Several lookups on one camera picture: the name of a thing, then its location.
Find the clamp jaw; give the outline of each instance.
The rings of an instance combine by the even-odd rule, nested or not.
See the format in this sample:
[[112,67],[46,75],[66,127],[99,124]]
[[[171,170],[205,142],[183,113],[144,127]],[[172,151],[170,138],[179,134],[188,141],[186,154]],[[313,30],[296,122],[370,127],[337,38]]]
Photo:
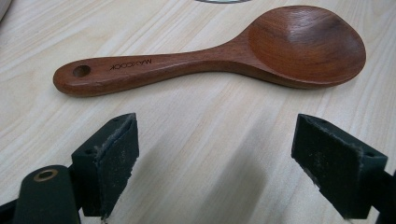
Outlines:
[[51,165],[26,176],[17,200],[0,206],[0,223],[80,223],[108,217],[139,157],[135,114],[106,123],[73,154],[70,167]]
[[299,115],[291,156],[343,218],[396,223],[396,173],[384,171],[388,157],[324,119]]

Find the table surface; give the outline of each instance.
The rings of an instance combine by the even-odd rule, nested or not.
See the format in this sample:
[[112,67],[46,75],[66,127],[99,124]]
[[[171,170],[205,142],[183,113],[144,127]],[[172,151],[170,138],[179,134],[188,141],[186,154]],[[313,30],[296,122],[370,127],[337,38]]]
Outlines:
[[[89,98],[52,84],[58,67],[80,59],[215,47],[291,5],[327,8],[361,35],[357,77],[308,91],[209,72]],[[140,157],[109,223],[348,223],[290,157],[295,122],[299,113],[328,120],[388,155],[393,173],[395,39],[393,0],[14,0],[0,23],[0,204],[30,172],[70,165],[109,119],[135,112]],[[376,217],[373,208],[352,222]]]

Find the spoon bowl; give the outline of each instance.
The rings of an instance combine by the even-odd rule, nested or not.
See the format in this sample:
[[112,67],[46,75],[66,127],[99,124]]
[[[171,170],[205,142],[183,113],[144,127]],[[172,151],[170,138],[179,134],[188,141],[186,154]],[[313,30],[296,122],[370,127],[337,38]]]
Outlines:
[[60,67],[53,82],[66,94],[94,96],[191,73],[225,71],[314,89],[352,79],[365,60],[360,36],[334,13],[319,7],[280,7],[211,49],[76,61]]

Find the wood grain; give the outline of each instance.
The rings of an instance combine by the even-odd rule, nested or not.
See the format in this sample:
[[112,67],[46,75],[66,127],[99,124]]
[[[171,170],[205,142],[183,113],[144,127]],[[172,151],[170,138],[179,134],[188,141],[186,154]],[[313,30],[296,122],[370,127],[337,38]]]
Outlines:
[[[367,53],[357,77],[297,90],[206,72],[89,98],[53,86],[64,64],[214,48],[291,5],[329,9],[357,31]],[[295,121],[330,121],[388,155],[393,172],[395,26],[391,0],[12,1],[0,23],[0,204],[18,197],[30,172],[70,165],[107,120],[135,112],[141,156],[109,223],[350,223],[290,157]],[[351,222],[376,217],[373,209]]]
[[230,72],[294,88],[344,83],[363,68],[361,37],[319,7],[280,7],[233,40],[211,49],[81,60],[59,68],[53,83],[76,96],[102,95],[191,73]]

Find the hanging hole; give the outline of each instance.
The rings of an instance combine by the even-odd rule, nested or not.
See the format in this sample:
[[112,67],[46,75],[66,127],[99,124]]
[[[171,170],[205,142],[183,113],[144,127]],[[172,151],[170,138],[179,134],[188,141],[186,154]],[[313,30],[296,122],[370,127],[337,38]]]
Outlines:
[[52,179],[58,174],[58,171],[55,169],[49,169],[49,170],[44,170],[41,171],[40,173],[36,174],[33,180],[35,182],[43,182],[49,179]]
[[80,65],[73,70],[75,77],[85,77],[91,72],[91,68],[88,65]]

